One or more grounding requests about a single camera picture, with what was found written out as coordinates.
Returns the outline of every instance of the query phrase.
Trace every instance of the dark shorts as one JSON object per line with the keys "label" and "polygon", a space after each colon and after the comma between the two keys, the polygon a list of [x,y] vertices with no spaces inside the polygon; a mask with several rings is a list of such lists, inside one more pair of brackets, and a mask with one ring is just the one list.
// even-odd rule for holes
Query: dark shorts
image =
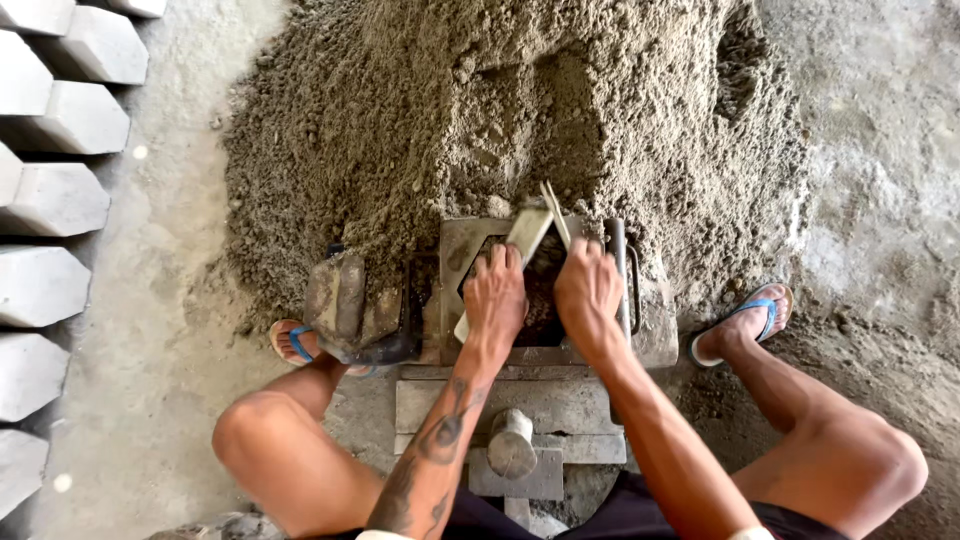
{"label": "dark shorts", "polygon": [[[782,540],[803,538],[847,540],[847,537],[826,525],[793,510],[767,503],[750,503],[774,536]],[[360,533],[353,530],[332,536],[352,540]],[[500,538],[505,540],[538,540],[514,523],[503,512],[464,488],[457,492],[444,539]],[[679,538],[650,495],[641,475],[623,471],[603,504],[583,525],[558,534],[558,540],[601,540],[613,538]]]}

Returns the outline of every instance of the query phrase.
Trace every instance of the forearm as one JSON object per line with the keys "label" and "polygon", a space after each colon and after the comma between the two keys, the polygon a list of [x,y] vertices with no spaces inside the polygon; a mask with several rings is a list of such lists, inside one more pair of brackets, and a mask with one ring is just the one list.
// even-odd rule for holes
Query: forearm
{"label": "forearm", "polygon": [[479,338],[464,345],[443,392],[387,479],[367,529],[416,539],[440,537],[470,437],[502,364],[496,357],[507,354],[502,349]]}
{"label": "forearm", "polygon": [[636,462],[670,525],[687,538],[726,539],[760,525],[680,411],[636,361],[615,325],[585,352],[606,384]]}

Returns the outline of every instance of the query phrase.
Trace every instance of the hexagonal paver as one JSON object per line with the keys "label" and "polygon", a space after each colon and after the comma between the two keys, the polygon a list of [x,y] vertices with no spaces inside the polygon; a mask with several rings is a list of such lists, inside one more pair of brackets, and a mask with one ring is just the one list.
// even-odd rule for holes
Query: hexagonal paver
{"label": "hexagonal paver", "polygon": [[19,422],[58,398],[68,358],[38,333],[0,333],[0,421]]}
{"label": "hexagonal paver", "polygon": [[109,208],[110,196],[82,163],[27,163],[7,212],[29,233],[73,236],[102,229]]}
{"label": "hexagonal paver", "polygon": [[47,112],[54,76],[16,32],[0,30],[0,114]]}
{"label": "hexagonal paver", "polygon": [[50,443],[23,431],[0,430],[0,519],[40,488]]}
{"label": "hexagonal paver", "polygon": [[77,6],[70,29],[58,41],[90,81],[142,85],[147,78],[150,55],[124,15]]}
{"label": "hexagonal paver", "polygon": [[63,36],[76,5],[75,0],[0,0],[0,28]]}
{"label": "hexagonal paver", "polygon": [[13,202],[22,173],[23,161],[0,142],[0,207]]}
{"label": "hexagonal paver", "polygon": [[84,310],[90,271],[53,246],[0,246],[0,324],[52,325]]}
{"label": "hexagonal paver", "polygon": [[120,13],[138,17],[160,18],[167,9],[167,0],[107,0]]}
{"label": "hexagonal paver", "polygon": [[25,133],[15,150],[109,154],[122,152],[130,134],[130,118],[105,87],[93,83],[54,81],[46,114],[18,120]]}

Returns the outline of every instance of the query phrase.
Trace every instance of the leg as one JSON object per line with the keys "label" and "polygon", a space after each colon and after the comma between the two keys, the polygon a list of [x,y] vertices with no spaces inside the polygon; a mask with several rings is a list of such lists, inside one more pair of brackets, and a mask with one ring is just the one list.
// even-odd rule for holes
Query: leg
{"label": "leg", "polygon": [[213,432],[221,463],[294,538],[363,527],[383,487],[320,426],[347,366],[309,333],[301,343],[315,360],[237,400]]}
{"label": "leg", "polygon": [[[786,325],[783,289],[774,330]],[[733,475],[752,501],[789,508],[851,538],[863,538],[926,482],[920,447],[880,416],[793,369],[754,341],[765,309],[741,311],[711,330],[700,350],[724,358],[783,439]]]}

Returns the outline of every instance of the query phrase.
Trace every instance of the flip-flop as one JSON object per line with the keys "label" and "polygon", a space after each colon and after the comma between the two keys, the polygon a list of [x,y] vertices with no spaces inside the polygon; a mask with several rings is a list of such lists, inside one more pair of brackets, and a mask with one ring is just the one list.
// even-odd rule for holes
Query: flip-flop
{"label": "flip-flop", "polygon": [[770,330],[774,327],[774,321],[777,319],[777,301],[772,298],[754,298],[757,294],[763,292],[764,290],[774,286],[780,285],[786,292],[783,294],[783,298],[786,300],[786,318],[790,320],[790,315],[793,314],[793,291],[790,290],[790,287],[784,285],[783,283],[767,283],[761,288],[750,293],[750,296],[747,297],[747,300],[739,305],[736,309],[730,312],[726,317],[724,317],[720,322],[711,326],[708,329],[698,331],[694,335],[690,336],[690,344],[687,347],[687,354],[690,356],[690,359],[700,367],[713,367],[723,363],[723,358],[704,358],[697,355],[697,342],[700,341],[700,338],[703,337],[705,333],[713,330],[720,323],[723,323],[727,319],[733,317],[736,313],[743,311],[744,309],[750,309],[752,307],[766,307],[767,308],[767,323],[763,326],[763,331],[759,336],[756,337],[756,342],[759,343],[764,339],[770,337]]}
{"label": "flip-flop", "polygon": [[[295,325],[300,325],[290,331],[290,345],[293,346],[294,351],[297,351],[299,357],[287,358],[283,355],[283,352],[280,350],[280,345],[277,342],[282,331],[280,330],[280,325],[283,323],[294,323]],[[300,321],[294,319],[280,319],[273,323],[270,326],[270,344],[274,347],[274,352],[279,356],[283,361],[293,364],[297,367],[303,367],[306,364],[313,361],[313,356],[306,352],[306,349],[300,344],[300,335],[307,331],[312,331],[313,329],[307,325],[303,325]],[[376,373],[376,366],[350,366],[347,369],[347,375],[351,377],[370,377]]]}

